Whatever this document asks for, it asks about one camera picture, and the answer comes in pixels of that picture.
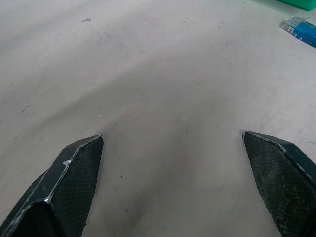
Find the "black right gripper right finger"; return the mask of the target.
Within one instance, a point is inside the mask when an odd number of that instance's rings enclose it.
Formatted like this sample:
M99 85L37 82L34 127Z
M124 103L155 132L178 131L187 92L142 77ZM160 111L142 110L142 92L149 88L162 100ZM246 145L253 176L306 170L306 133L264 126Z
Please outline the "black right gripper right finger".
M246 131L243 142L259 194L283 237L316 235L316 165L295 144Z

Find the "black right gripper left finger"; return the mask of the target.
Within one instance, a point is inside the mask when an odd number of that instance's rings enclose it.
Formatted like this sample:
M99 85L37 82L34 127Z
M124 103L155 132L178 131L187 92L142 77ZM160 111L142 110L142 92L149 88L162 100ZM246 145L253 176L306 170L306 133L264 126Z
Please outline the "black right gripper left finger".
M104 140L67 145L24 192L0 227L2 237L80 237L95 195Z

